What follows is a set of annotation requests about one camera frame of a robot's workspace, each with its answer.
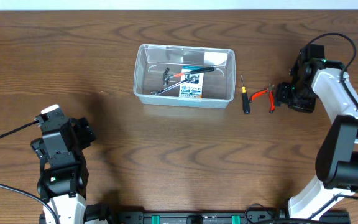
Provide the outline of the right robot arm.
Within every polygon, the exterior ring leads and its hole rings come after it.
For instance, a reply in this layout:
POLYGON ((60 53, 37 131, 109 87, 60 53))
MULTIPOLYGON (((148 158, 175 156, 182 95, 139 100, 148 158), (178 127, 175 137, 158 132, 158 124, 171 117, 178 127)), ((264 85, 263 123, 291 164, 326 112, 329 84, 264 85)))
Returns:
POLYGON ((322 45, 300 49, 290 75, 290 83, 276 88, 275 105, 312 113, 320 100, 331 121, 316 157, 315 176, 288 201, 288 218, 317 221, 340 200, 358 200, 358 95, 346 66, 326 60, 322 45))

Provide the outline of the silver ring wrench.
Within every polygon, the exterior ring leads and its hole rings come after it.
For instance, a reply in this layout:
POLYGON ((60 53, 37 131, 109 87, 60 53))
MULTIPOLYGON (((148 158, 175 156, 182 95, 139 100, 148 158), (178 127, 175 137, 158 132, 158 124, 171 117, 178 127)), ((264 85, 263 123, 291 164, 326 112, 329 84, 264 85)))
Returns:
POLYGON ((164 88, 163 90, 159 90, 159 91, 153 91, 151 93, 151 95, 161 95, 162 93, 165 93, 167 91, 170 91, 178 86, 180 86, 181 84, 185 84, 185 83, 194 83, 198 81, 198 77, 197 76, 191 76, 191 77, 186 77, 183 81, 180 81, 174 85, 168 86, 166 88, 164 88))

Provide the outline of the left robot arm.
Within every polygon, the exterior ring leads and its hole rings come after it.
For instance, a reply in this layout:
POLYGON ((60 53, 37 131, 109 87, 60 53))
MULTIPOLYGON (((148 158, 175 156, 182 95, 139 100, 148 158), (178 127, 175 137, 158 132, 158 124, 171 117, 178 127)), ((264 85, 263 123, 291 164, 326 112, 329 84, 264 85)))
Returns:
POLYGON ((36 117, 42 137, 30 146, 40 159, 37 190, 46 223, 83 223, 89 172, 83 150, 96 140, 86 118, 69 118, 58 105, 36 117))

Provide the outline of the small black orange hammer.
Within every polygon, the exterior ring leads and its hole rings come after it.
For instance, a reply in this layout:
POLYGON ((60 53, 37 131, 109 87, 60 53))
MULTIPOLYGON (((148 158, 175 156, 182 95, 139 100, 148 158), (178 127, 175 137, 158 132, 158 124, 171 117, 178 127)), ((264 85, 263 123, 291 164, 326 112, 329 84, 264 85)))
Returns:
POLYGON ((166 68, 163 73, 163 77, 162 77, 163 85, 165 87, 167 87, 168 83, 169 83, 169 79, 171 79, 171 78, 190 76, 190 75, 196 75, 196 74, 200 74, 200 73, 208 73, 208 72, 213 72, 213 71, 215 71, 215 67, 204 67, 204 68, 199 68, 199 69, 195 69, 195 70, 190 70, 188 72, 172 73, 172 72, 170 72, 169 68, 166 68))

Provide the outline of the orange handled pliers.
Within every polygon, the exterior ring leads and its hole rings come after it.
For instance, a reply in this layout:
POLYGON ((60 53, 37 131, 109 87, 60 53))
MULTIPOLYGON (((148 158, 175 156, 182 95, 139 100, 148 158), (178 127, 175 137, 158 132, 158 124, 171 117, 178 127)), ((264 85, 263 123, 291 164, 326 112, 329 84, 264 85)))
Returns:
POLYGON ((258 97, 260 97, 262 95, 268 95, 269 100, 270 100, 269 113, 273 113, 275 111, 275 98, 274 98, 274 95, 273 95, 274 87, 275 87, 275 85, 269 83, 267 88, 252 94, 251 97, 249 98, 249 103, 252 103, 256 98, 258 98, 258 97))

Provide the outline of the white blue cardboard box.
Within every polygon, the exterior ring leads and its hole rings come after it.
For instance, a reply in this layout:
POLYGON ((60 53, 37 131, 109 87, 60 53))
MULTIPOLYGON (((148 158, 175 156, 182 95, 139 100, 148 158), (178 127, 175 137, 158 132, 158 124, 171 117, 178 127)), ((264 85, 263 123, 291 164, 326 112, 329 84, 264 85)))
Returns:
POLYGON ((198 78, 194 83, 184 83, 179 86, 180 98, 202 98, 204 73, 195 74, 198 78))

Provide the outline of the clear plastic container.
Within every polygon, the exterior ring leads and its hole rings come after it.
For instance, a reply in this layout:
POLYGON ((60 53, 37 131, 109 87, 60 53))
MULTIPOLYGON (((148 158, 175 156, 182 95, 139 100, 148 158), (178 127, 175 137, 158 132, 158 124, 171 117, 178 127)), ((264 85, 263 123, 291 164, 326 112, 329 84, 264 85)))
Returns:
MULTIPOLYGON (((171 78, 168 86, 191 76, 171 78)), ((155 44, 142 44, 138 49, 133 89, 143 104, 225 108, 234 99, 235 87, 236 58, 231 49, 155 44), (179 86, 151 95, 166 88, 162 80, 166 68, 181 73, 204 67, 215 67, 215 71, 204 73, 202 98, 180 98, 179 86)))

